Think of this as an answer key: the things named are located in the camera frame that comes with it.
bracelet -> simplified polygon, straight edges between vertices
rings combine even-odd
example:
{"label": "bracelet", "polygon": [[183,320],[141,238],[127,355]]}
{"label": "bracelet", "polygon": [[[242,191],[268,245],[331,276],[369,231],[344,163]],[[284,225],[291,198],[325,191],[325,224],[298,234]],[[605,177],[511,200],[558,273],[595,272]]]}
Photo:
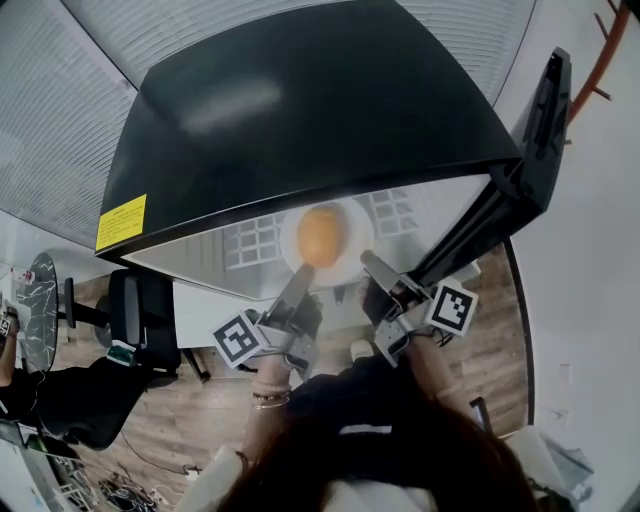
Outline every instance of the bracelet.
{"label": "bracelet", "polygon": [[288,398],[289,397],[289,392],[286,391],[284,393],[282,393],[281,395],[259,395],[258,393],[253,393],[253,398],[258,400],[258,402],[269,402],[271,400],[280,400],[282,398]]}
{"label": "bracelet", "polygon": [[252,404],[254,409],[262,410],[262,409],[275,409],[277,407],[282,407],[289,403],[289,395],[285,396],[281,402],[278,403],[270,403],[270,401],[266,401],[265,403]]}
{"label": "bracelet", "polygon": [[460,391],[461,388],[462,388],[462,383],[456,382],[455,384],[449,386],[448,388],[438,391],[436,393],[436,398],[438,400],[441,398],[447,398],[448,396],[451,396],[454,393],[457,393],[458,391]]}

hand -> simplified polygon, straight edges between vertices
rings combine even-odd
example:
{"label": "hand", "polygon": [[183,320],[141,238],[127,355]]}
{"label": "hand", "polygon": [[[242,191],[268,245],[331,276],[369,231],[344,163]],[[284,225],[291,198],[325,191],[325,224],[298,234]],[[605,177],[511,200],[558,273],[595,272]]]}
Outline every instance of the hand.
{"label": "hand", "polygon": [[16,308],[8,306],[5,318],[9,321],[8,335],[15,338],[18,335],[18,332],[20,332],[20,322],[18,321],[18,311]]}

white plate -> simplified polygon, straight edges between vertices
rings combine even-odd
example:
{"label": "white plate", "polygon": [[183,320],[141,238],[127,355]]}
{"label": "white plate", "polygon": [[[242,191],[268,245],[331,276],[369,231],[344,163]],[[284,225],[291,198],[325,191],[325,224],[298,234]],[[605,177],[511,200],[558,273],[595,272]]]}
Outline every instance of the white plate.
{"label": "white plate", "polygon": [[280,228],[280,252],[289,268],[295,272],[302,265],[302,257],[298,252],[298,224],[300,224],[300,220],[311,208],[335,204],[340,205],[344,213],[346,244],[333,267],[316,270],[313,282],[321,286],[344,284],[362,271],[360,255],[367,249],[373,249],[375,240],[373,223],[366,210],[351,198],[312,204],[287,212]]}

white table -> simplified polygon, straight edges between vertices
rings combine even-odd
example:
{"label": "white table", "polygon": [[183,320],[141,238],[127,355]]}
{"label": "white table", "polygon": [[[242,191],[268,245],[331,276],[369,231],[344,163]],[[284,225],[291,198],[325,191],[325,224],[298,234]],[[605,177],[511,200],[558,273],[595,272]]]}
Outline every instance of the white table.
{"label": "white table", "polygon": [[[459,282],[480,275],[480,267],[474,261],[453,274]],[[335,331],[349,327],[369,325],[356,297],[357,284],[347,285],[344,299],[336,305],[333,289],[314,292],[322,303],[320,332]],[[275,299],[254,301],[213,289],[175,281],[173,283],[173,306],[176,321],[178,348],[212,347],[210,331],[240,310],[255,309],[259,313],[269,309]]]}

desk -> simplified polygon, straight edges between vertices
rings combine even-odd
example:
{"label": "desk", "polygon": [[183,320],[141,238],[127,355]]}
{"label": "desk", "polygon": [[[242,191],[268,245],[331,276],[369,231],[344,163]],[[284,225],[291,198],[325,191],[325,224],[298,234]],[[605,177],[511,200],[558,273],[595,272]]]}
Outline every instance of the desk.
{"label": "desk", "polygon": [[33,283],[25,286],[22,303],[31,309],[24,330],[23,357],[29,369],[48,372],[58,345],[58,280],[53,260],[40,253],[31,264]]}

